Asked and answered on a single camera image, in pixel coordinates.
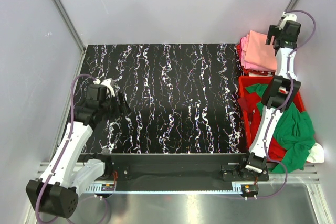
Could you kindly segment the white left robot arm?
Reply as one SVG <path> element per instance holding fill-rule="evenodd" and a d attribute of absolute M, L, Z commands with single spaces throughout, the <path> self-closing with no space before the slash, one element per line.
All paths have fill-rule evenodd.
<path fill-rule="evenodd" d="M 26 185 L 37 223 L 44 223 L 41 213 L 53 216 L 50 223 L 57 218 L 70 218 L 79 197 L 96 179 L 117 179 L 118 173 L 108 154 L 93 154 L 78 172 L 73 170 L 97 125 L 130 113 L 124 95 L 115 91 L 111 78 L 94 78 L 79 104 L 75 104 L 73 95 L 70 97 L 70 121 L 63 139 L 45 171 Z"/>

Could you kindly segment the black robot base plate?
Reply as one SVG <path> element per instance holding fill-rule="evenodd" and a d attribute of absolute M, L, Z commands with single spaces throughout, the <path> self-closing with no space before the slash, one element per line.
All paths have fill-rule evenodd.
<path fill-rule="evenodd" d="M 265 182 L 268 172 L 253 175 L 241 171 L 246 154 L 110 154 L 108 178 L 116 171 L 117 184 L 188 184 Z"/>

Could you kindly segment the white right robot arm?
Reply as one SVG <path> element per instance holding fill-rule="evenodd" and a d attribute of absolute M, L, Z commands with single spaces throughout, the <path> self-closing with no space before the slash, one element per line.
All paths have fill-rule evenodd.
<path fill-rule="evenodd" d="M 239 176 L 244 180 L 267 172 L 267 155 L 274 130 L 301 86 L 294 71 L 300 29 L 293 11 L 284 12 L 278 25 L 269 26 L 266 44 L 273 45 L 277 69 L 261 99 L 263 111 L 255 139 L 238 167 Z"/>

